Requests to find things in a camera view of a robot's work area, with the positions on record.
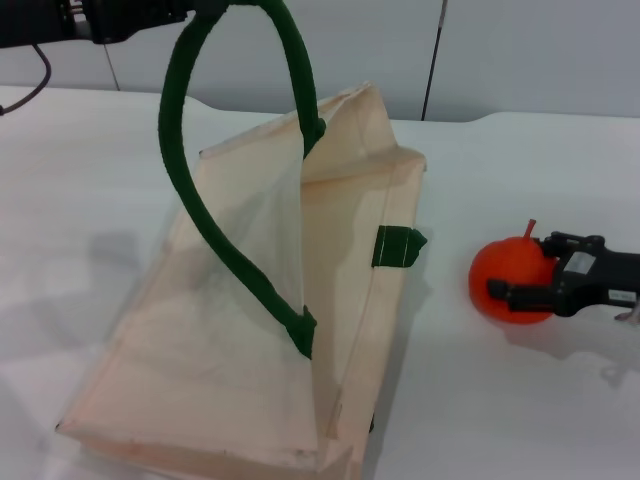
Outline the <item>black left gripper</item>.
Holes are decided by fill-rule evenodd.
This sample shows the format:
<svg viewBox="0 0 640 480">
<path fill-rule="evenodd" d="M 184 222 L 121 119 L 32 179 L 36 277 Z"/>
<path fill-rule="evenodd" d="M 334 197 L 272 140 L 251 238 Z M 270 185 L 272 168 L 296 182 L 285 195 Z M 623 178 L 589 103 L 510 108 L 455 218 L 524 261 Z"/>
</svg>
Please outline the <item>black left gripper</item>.
<svg viewBox="0 0 640 480">
<path fill-rule="evenodd" d="M 1 48 L 70 40 L 120 43 L 141 30 L 183 22 L 191 11 L 219 19 L 227 8 L 227 1 L 3 0 Z"/>
</svg>

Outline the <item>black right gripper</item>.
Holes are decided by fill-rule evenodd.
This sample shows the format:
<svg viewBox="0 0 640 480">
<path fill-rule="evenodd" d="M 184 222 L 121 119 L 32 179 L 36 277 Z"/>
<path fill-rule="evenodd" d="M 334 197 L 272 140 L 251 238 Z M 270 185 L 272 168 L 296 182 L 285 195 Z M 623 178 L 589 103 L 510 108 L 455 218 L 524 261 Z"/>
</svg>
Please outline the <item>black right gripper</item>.
<svg viewBox="0 0 640 480">
<path fill-rule="evenodd" d="M 600 235 L 552 232 L 538 240 L 543 255 L 560 259 L 552 287 L 486 282 L 491 299 L 512 312 L 554 312 L 571 317 L 593 305 L 634 308 L 639 302 L 639 255 L 608 250 Z"/>
</svg>

